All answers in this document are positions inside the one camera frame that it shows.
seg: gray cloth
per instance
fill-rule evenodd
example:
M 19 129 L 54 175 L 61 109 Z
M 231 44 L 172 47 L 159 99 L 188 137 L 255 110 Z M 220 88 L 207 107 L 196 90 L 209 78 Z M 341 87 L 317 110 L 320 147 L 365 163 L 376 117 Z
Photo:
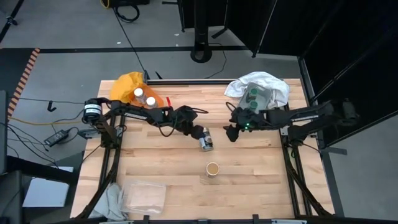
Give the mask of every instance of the gray cloth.
M 89 218 L 106 217 L 109 220 L 127 220 L 128 214 L 119 210 L 119 195 L 121 189 L 118 184 L 111 184 L 102 194 Z

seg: white bottle cap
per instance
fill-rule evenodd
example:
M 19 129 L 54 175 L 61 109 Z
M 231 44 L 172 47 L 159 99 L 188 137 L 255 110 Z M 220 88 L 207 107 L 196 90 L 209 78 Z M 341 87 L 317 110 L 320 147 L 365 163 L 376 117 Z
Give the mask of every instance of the white bottle cap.
M 144 90 L 142 90 L 142 88 L 136 88 L 136 89 L 134 90 L 134 96 L 140 97 L 140 96 L 142 96 L 143 94 L 144 94 Z
M 148 97 L 147 99 L 147 105 L 148 106 L 154 106 L 156 104 L 156 100 L 153 97 Z

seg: power adapter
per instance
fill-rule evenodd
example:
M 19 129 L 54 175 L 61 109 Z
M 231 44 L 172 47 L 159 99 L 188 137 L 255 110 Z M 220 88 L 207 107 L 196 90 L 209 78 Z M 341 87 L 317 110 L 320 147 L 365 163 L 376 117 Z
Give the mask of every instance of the power adapter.
M 44 143 L 46 143 L 46 145 L 52 147 L 53 145 L 66 139 L 68 136 L 69 136 L 69 133 L 67 131 L 61 130 L 61 131 L 58 131 L 57 133 L 51 135 L 50 137 L 48 137 L 46 140 L 44 140 Z

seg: floor mat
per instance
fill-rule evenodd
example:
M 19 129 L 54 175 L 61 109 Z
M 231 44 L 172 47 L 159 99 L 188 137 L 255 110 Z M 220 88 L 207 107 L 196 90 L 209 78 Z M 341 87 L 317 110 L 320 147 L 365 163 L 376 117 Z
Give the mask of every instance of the floor mat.
M 12 116 L 40 49 L 0 49 L 0 90 L 6 90 Z

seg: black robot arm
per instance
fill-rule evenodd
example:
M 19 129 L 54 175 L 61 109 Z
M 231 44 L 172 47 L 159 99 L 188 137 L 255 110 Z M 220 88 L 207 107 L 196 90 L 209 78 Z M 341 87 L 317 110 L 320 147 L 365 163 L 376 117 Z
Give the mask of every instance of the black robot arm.
M 322 105 L 310 106 L 296 110 L 264 110 L 258 114 L 249 108 L 235 108 L 231 113 L 232 123 L 224 127 L 230 141 L 235 142 L 240 131 L 277 130 L 295 121 L 312 120 L 303 126 L 288 127 L 289 142 L 299 144 L 309 134 L 332 125 L 352 126 L 356 124 L 358 116 L 354 106 L 348 100 L 328 101 Z
M 102 112 L 102 104 L 106 104 L 109 108 L 109 111 L 105 114 Z M 103 147 L 113 147 L 113 144 L 120 142 L 118 142 L 116 129 L 107 122 L 112 117 L 127 116 L 140 119 L 158 128 L 169 126 L 186 136 L 190 134 L 193 138 L 200 139 L 203 137 L 203 127 L 193 125 L 193 120 L 198 116 L 197 113 L 208 112 L 189 106 L 181 106 L 176 110 L 172 107 L 146 109 L 129 103 L 122 103 L 119 100 L 92 98 L 85 102 L 82 121 L 85 124 L 90 124 L 101 133 L 101 145 Z

